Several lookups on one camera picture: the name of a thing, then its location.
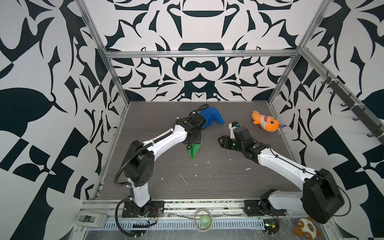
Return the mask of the green square paper sheet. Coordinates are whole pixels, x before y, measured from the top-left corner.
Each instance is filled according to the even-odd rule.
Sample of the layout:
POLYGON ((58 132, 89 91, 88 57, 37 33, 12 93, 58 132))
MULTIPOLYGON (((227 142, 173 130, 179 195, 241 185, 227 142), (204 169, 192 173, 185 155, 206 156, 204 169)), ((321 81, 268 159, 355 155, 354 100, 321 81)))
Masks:
POLYGON ((188 152, 189 152, 189 155, 190 155, 191 160, 193 160, 193 159, 196 157, 196 155, 197 155, 197 153, 198 153, 198 151, 199 151, 201 145, 202 145, 202 143, 198 143, 198 147, 197 147, 197 149, 194 149, 194 150, 188 150, 188 149, 187 149, 188 152))

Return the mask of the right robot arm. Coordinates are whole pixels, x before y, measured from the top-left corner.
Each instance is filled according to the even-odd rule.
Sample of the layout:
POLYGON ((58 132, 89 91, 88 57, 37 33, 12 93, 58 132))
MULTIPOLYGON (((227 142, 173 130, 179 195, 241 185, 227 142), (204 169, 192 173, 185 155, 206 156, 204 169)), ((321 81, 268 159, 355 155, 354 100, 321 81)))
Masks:
POLYGON ((291 210, 305 212, 316 222, 325 224, 350 198, 325 170, 314 170, 300 165, 255 140, 248 129, 235 127, 229 136, 218 138, 221 148, 241 152, 248 160, 269 168, 299 188, 297 192, 269 190, 261 197, 263 210, 291 210))

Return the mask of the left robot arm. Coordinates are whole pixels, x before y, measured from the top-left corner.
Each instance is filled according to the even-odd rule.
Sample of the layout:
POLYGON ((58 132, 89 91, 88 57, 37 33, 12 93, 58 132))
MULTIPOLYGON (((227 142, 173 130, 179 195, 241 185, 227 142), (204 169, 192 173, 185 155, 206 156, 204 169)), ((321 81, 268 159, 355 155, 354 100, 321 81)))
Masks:
POLYGON ((155 161, 180 143, 185 143, 188 150, 193 145, 201 144, 201 130, 205 123, 202 115, 193 112, 186 118, 176 119, 170 129, 153 139, 133 141, 115 175, 114 185, 127 187, 137 207, 147 205, 151 201, 148 182, 153 175, 155 161))

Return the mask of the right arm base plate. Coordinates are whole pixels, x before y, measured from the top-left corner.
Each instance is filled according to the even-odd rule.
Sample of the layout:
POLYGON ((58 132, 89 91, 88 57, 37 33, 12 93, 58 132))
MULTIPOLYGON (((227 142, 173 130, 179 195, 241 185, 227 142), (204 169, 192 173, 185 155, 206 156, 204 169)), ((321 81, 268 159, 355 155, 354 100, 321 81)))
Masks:
POLYGON ((267 200, 244 200, 244 212, 249 217, 254 216, 285 216, 286 211, 276 210, 267 200))

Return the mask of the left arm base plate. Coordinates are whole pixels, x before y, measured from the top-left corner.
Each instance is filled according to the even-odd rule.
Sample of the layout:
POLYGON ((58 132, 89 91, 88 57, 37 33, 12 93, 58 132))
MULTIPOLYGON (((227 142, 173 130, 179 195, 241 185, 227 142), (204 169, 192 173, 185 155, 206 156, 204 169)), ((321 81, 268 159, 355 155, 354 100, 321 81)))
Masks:
POLYGON ((164 210, 164 201, 150 200, 143 207, 139 207, 134 201, 128 200, 124 202, 123 218, 139 218, 148 217, 155 218, 157 215, 162 214, 164 210))

